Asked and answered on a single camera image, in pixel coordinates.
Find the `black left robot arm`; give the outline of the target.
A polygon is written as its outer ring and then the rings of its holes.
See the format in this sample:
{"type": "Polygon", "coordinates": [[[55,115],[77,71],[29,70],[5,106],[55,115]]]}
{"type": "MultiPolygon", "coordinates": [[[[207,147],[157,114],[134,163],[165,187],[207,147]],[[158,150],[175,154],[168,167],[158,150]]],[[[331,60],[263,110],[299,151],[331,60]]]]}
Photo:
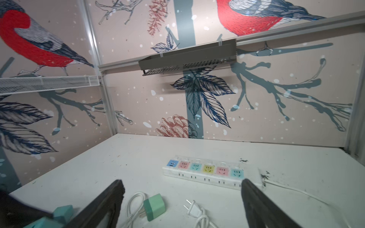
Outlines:
{"type": "Polygon", "coordinates": [[[25,205],[1,190],[1,228],[23,228],[43,217],[53,219],[51,213],[25,205]]]}

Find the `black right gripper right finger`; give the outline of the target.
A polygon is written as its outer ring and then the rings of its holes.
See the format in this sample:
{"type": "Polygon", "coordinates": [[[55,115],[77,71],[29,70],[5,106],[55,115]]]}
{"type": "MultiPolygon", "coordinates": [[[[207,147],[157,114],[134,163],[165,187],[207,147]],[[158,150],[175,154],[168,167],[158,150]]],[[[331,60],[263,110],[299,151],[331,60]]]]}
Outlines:
{"type": "Polygon", "coordinates": [[[248,179],[241,183],[241,197],[250,228],[300,227],[248,179]]]}

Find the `green plug adapter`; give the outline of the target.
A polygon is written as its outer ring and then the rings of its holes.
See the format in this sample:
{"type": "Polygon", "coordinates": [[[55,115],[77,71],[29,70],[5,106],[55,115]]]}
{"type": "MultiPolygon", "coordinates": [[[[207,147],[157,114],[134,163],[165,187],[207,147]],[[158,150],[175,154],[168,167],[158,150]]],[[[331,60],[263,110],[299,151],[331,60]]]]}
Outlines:
{"type": "Polygon", "coordinates": [[[166,212],[166,206],[161,194],[144,200],[143,205],[148,221],[152,221],[166,212]]]}

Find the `white multicolour power strip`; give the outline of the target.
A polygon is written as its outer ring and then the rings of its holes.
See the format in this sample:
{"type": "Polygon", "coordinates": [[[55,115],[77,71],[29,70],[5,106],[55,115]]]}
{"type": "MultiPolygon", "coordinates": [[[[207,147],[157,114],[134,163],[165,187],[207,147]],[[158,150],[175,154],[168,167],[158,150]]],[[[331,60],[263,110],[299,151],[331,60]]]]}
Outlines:
{"type": "Polygon", "coordinates": [[[249,164],[176,156],[162,170],[165,176],[235,190],[241,189],[241,183],[245,179],[259,189],[263,188],[258,167],[249,164]]]}

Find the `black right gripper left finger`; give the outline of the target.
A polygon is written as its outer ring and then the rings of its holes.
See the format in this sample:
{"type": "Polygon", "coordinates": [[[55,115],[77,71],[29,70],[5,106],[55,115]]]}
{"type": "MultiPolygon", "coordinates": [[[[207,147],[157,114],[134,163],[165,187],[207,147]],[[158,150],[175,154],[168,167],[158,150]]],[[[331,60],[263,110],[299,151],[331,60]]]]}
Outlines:
{"type": "Polygon", "coordinates": [[[66,228],[115,228],[120,215],[125,188],[121,180],[112,182],[66,228]]]}

